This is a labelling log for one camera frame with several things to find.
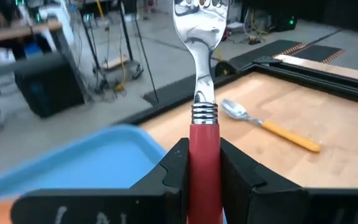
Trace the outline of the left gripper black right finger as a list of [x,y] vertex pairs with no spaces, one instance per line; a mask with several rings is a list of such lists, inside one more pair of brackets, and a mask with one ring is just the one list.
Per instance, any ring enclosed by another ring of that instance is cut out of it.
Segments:
[[222,200],[228,223],[358,223],[358,189],[302,187],[221,139]]

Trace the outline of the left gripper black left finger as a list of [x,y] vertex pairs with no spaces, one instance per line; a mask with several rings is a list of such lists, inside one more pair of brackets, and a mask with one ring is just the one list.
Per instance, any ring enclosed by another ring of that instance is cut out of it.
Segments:
[[189,140],[128,189],[41,189],[11,207],[13,224],[184,224],[188,210]]

